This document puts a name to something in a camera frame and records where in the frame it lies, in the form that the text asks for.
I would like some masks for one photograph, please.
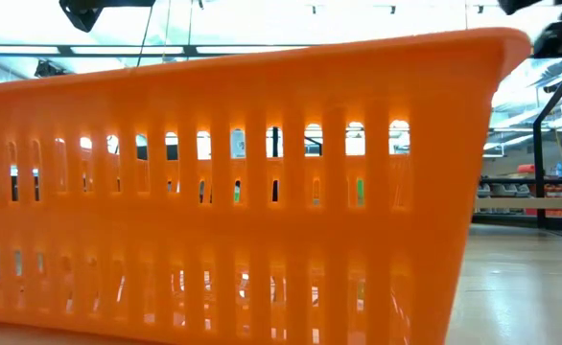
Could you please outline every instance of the orange basket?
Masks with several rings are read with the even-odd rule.
[[[529,49],[487,29],[0,84],[0,321],[167,343],[443,343],[490,99]],[[393,120],[410,124],[409,154],[389,154]],[[352,122],[365,155],[345,154]],[[305,157],[308,124],[320,157]],[[283,157],[267,157],[270,127]],[[235,128],[245,158],[230,156]],[[419,188],[450,174],[444,199]]]

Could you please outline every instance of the shiny floor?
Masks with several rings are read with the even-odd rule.
[[[472,226],[447,343],[562,344],[562,237]],[[136,343],[0,325],[0,344]]]

